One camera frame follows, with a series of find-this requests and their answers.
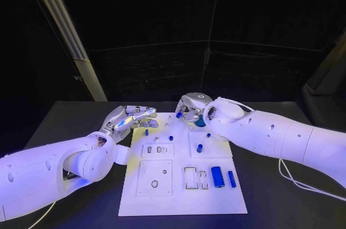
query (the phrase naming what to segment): metallic robot hand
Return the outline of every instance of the metallic robot hand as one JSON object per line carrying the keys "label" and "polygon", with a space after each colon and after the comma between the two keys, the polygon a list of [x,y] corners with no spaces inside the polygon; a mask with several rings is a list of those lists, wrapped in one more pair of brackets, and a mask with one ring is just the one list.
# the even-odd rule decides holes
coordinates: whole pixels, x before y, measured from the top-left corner
{"label": "metallic robot hand", "polygon": [[188,122],[196,122],[199,115],[204,115],[207,104],[212,101],[214,99],[204,93],[192,92],[185,94],[176,106],[176,117]]}
{"label": "metallic robot hand", "polygon": [[158,117],[158,110],[145,106],[119,106],[103,122],[100,131],[110,135],[120,142],[130,133],[130,128],[158,128],[158,121],[152,118]]}

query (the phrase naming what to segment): white board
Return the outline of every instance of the white board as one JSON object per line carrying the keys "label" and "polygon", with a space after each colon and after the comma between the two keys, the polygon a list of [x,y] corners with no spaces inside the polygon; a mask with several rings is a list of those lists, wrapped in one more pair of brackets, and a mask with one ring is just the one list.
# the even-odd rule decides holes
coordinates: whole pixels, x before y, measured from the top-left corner
{"label": "white board", "polygon": [[[146,128],[137,128],[133,132],[119,216],[247,214],[230,143],[217,140],[214,136],[208,138],[207,127],[198,127],[192,122],[178,120],[175,113],[158,113],[156,119],[159,128],[149,128],[149,136],[146,136]],[[192,152],[198,150],[195,142],[205,144],[205,151],[192,156]],[[173,144],[173,153],[166,156],[147,155],[149,145],[145,147],[145,144],[156,146]],[[224,157],[208,150],[212,147]],[[225,182],[221,188],[215,188],[214,184],[211,168],[215,166],[221,167]],[[186,168],[196,168],[196,178],[189,178],[189,182],[192,179],[196,180],[198,189],[186,189]],[[228,171],[234,173],[235,188],[231,186]],[[202,182],[208,184],[208,189],[207,186],[202,188]]]}

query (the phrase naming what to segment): blue cylinder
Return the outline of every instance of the blue cylinder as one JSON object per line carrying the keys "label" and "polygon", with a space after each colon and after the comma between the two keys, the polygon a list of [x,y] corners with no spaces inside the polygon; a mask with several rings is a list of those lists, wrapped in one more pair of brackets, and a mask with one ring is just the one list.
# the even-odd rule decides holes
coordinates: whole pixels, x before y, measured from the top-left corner
{"label": "blue cylinder", "polygon": [[207,123],[205,123],[205,120],[204,120],[204,115],[199,115],[198,116],[198,121],[195,121],[195,124],[199,126],[199,127],[205,127],[207,126]]}
{"label": "blue cylinder", "polygon": [[237,187],[237,180],[235,180],[233,171],[228,172],[228,176],[230,176],[231,186],[233,186],[233,188],[235,188]]}
{"label": "blue cylinder", "polygon": [[224,177],[222,177],[222,169],[220,166],[211,168],[211,174],[214,179],[214,185],[217,188],[222,188],[225,186]]}
{"label": "blue cylinder", "polygon": [[202,152],[202,148],[204,148],[204,145],[202,145],[202,144],[199,144],[199,145],[198,145],[198,148],[196,148],[196,152],[198,152],[198,153],[201,153],[201,152]]}

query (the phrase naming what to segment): black backdrop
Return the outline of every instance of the black backdrop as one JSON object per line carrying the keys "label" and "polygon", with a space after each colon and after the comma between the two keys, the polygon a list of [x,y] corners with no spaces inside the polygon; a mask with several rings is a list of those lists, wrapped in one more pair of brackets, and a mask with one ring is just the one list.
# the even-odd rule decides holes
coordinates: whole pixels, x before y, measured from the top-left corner
{"label": "black backdrop", "polygon": [[110,101],[292,101],[346,27],[345,0],[64,1]]}

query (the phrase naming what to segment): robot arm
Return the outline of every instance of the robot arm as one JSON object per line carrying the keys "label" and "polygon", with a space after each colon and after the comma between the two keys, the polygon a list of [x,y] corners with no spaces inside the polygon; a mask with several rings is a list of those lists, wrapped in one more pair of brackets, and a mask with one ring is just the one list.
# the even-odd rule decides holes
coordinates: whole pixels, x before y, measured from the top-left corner
{"label": "robot arm", "polygon": [[[191,94],[196,99],[201,93]],[[220,140],[233,141],[257,154],[315,168],[346,188],[346,133],[306,125],[264,111],[245,112],[235,101],[221,97],[199,111]]]}
{"label": "robot arm", "polygon": [[[155,108],[120,106],[109,114],[100,131],[2,158],[0,222],[32,213],[100,181],[116,161],[117,143],[132,127],[158,127],[155,117]],[[74,173],[74,178],[64,178],[64,169]]]}

